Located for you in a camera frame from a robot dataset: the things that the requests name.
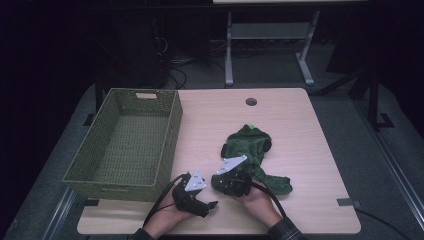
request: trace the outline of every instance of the white plastic part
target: white plastic part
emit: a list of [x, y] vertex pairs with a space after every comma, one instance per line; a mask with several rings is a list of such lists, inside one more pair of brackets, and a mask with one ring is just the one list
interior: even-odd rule
[[200, 175], [200, 171], [197, 169], [191, 175], [191, 178], [188, 181], [187, 186], [185, 187], [185, 191], [189, 192], [189, 191], [201, 190], [205, 188], [206, 188], [205, 180], [203, 179], [202, 175]]
[[233, 168], [240, 165], [247, 159], [246, 155], [235, 157], [235, 158], [224, 158], [224, 163], [221, 165], [221, 168], [216, 171], [217, 175], [231, 171]]

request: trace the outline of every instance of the green woven basket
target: green woven basket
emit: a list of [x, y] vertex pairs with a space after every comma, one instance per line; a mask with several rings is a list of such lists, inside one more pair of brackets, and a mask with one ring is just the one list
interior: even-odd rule
[[111, 89], [63, 181], [85, 197], [156, 201], [182, 114], [177, 91]]

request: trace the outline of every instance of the sleeve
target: sleeve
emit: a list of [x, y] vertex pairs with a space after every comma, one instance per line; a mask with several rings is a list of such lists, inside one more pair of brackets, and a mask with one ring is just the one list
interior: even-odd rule
[[154, 240], [144, 229], [139, 228], [134, 235], [131, 236], [130, 240]]
[[268, 230], [273, 240], [307, 240], [289, 218], [284, 218]]

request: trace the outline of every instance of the green cloth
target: green cloth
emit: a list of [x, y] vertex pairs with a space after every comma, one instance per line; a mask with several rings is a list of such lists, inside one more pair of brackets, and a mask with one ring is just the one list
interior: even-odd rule
[[246, 155], [247, 159], [236, 167], [249, 173], [253, 179], [262, 181], [275, 195], [285, 195], [293, 188], [290, 185], [290, 178], [267, 175], [261, 168], [265, 152], [271, 148], [271, 137], [254, 127], [244, 125], [237, 133], [231, 134], [227, 138], [224, 158], [234, 158]]

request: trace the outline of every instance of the human hand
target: human hand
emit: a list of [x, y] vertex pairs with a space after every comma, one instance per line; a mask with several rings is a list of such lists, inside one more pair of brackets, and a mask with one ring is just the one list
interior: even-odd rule
[[[262, 187], [265, 185], [261, 182], [253, 181]], [[243, 207], [247, 209], [247, 212], [255, 217], [257, 220], [262, 222], [268, 228], [271, 228], [281, 219], [281, 215], [275, 210], [272, 204], [271, 198], [261, 190], [251, 187], [250, 192], [247, 196], [232, 197], [236, 201], [240, 202]]]
[[163, 234], [171, 231], [180, 222], [194, 216], [189, 212], [178, 210], [175, 206], [172, 198], [172, 191], [175, 187], [176, 185], [166, 194], [158, 206], [158, 211], [153, 214], [149, 222], [143, 227], [144, 231], [154, 239], [158, 239]]

